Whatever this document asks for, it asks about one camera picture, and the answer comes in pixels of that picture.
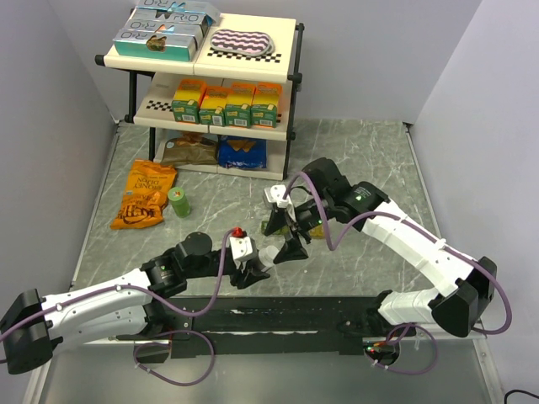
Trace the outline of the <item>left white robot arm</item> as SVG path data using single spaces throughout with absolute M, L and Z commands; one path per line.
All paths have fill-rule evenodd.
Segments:
M 115 279 L 81 290 L 41 296 L 35 289 L 20 293 L 1 319 L 1 343 L 11 375 L 40 367 L 68 348 L 123 335 L 161 336 L 167 326 L 158 304 L 187 288 L 189 279 L 227 275 L 242 290 L 267 279 L 279 250 L 256 247 L 238 230 L 224 236 L 213 249 L 202 232 L 142 266 Z

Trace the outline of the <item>green weekly pill organizer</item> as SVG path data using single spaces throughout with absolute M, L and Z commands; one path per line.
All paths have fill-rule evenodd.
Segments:
M 260 227 L 262 234 L 265 233 L 267 225 L 268 225 L 268 221 L 262 221 L 261 227 Z M 287 232 L 288 232 L 288 228 L 285 226 L 285 227 L 280 228 L 278 231 L 271 233 L 271 236 L 284 236 Z M 312 228 L 308 232 L 308 234 L 311 239 L 324 239 L 325 238 L 322 225 Z

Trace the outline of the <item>dark white-capped pill bottle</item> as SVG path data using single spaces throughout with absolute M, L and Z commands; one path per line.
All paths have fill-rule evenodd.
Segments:
M 267 272 L 275 266 L 274 261 L 279 251 L 280 249 L 273 245 L 269 245 L 259 251 L 259 268 L 262 272 Z

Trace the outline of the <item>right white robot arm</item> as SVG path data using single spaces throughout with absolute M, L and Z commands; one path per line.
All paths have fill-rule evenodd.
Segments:
M 453 249 L 372 183 L 350 184 L 331 159 L 310 162 L 300 175 L 312 196 L 300 205 L 292 202 L 290 185 L 274 185 L 264 191 L 264 202 L 271 210 L 265 235 L 287 230 L 276 263 L 306 259 L 304 245 L 311 240 L 310 230 L 321 226 L 328 232 L 328 221 L 335 219 L 345 230 L 355 229 L 389 247 L 432 285 L 413 292 L 381 292 L 367 317 L 375 334 L 387 335 L 405 323 L 435 324 L 459 338 L 474 331 L 494 297 L 494 261 Z

